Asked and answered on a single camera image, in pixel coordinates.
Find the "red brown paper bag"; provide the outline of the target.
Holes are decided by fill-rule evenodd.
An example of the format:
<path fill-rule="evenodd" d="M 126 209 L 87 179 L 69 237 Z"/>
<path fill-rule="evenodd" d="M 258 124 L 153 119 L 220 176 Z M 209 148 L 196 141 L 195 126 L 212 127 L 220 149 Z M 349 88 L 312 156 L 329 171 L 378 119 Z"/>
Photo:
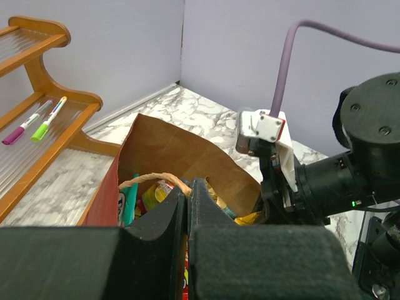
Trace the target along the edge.
<path fill-rule="evenodd" d="M 99 299 L 184 299 L 189 204 L 175 188 L 166 202 L 130 226 L 118 228 L 118 186 L 136 174 L 170 173 L 195 181 L 200 203 L 211 205 L 202 183 L 210 178 L 217 195 L 240 216 L 250 213 L 260 186 L 213 143 L 160 119 L 138 115 L 120 145 L 80 133 L 75 149 L 112 157 L 112 164 L 84 213 L 84 235 L 99 246 L 96 262 L 104 280 Z"/>

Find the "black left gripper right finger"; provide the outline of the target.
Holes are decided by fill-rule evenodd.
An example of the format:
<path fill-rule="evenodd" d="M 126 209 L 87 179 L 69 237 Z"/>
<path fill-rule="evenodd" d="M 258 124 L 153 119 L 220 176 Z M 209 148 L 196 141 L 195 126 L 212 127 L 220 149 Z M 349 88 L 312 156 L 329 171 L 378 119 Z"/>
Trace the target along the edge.
<path fill-rule="evenodd" d="M 341 244 L 321 226 L 239 226 L 202 179 L 189 197 L 190 299 L 361 299 Z"/>

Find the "teal snack bag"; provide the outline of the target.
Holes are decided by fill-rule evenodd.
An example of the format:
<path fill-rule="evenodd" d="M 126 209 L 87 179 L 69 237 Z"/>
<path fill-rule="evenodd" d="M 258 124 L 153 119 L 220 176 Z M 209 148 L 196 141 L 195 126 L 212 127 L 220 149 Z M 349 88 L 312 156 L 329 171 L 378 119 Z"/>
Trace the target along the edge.
<path fill-rule="evenodd" d="M 138 183 L 134 183 L 130 187 L 125 187 L 121 190 L 124 195 L 124 209 L 121 215 L 121 224 L 123 226 L 130 225 L 134 220 L 134 210 L 136 206 L 136 198 L 138 193 Z"/>

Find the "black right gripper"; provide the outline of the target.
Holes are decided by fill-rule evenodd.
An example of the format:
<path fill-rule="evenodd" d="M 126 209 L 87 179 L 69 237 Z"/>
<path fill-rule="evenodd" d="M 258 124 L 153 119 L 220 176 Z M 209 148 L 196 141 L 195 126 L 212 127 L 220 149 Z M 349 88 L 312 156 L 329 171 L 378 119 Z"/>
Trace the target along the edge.
<path fill-rule="evenodd" d="M 288 212 L 284 208 L 284 192 L 289 192 L 288 184 L 273 156 L 277 154 L 274 144 L 259 139 L 257 141 L 259 167 L 262 174 L 261 192 L 257 207 L 264 210 L 261 224 L 309 224 L 302 213 Z"/>

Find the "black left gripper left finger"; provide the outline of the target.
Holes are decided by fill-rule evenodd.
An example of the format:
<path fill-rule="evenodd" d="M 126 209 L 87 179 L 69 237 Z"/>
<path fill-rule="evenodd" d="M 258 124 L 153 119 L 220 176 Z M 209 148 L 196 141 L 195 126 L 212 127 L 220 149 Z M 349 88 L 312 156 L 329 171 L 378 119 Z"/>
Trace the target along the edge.
<path fill-rule="evenodd" d="M 4 227 L 2 299 L 181 299 L 179 189 L 128 227 Z"/>

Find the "red fruit candy snack bag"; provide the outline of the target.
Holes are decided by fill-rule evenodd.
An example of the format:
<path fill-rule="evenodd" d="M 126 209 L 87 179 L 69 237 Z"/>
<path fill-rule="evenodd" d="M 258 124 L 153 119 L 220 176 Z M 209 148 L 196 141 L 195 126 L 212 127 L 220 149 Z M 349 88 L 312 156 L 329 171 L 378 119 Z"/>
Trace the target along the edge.
<path fill-rule="evenodd" d="M 159 180 L 154 183 L 137 201 L 135 207 L 135 219 L 140 218 L 159 203 L 163 202 L 175 185 L 166 180 Z"/>

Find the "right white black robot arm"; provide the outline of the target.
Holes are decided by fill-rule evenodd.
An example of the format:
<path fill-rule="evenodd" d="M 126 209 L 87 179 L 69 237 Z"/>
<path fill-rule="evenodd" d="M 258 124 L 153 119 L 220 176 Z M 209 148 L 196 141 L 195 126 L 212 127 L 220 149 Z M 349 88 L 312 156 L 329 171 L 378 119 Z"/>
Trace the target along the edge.
<path fill-rule="evenodd" d="M 259 206 L 272 212 L 282 238 L 268 273 L 277 299 L 398 299 L 399 208 L 372 218 L 351 271 L 324 226 L 336 213 L 376 212 L 399 199 L 399 74 L 345 89 L 332 119 L 345 151 L 309 165 L 295 164 L 296 190 L 283 174 L 278 147 L 257 139 L 263 180 Z"/>

